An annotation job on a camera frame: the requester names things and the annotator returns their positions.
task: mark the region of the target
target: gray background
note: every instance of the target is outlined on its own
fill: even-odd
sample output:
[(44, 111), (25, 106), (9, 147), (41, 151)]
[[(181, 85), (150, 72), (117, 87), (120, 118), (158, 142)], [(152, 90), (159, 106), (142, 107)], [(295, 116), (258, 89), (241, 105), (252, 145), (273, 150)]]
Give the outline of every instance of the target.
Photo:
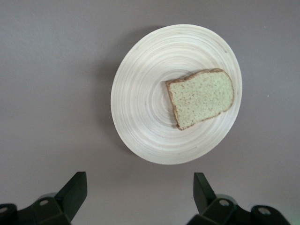
[[(231, 46), (243, 77), (236, 122), (181, 165), (133, 154), (110, 112), (116, 70), (143, 36), (195, 24)], [(241, 207), (300, 224), (300, 1), (1, 0), (0, 203), (19, 209), (86, 171), (74, 225), (184, 225), (193, 173)]]

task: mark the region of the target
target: gray surface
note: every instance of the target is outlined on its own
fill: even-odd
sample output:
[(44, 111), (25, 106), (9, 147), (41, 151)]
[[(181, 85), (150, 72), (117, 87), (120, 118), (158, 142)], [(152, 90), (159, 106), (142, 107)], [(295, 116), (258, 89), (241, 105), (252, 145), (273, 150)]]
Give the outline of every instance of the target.
[[(110, 113), (129, 49), (172, 24), (209, 28), (240, 63), (243, 98), (225, 139), (182, 165), (157, 165), (120, 140)], [(300, 2), (0, 1), (0, 203), (21, 209), (86, 171), (82, 224), (183, 225), (193, 173), (243, 208), (300, 224)]]

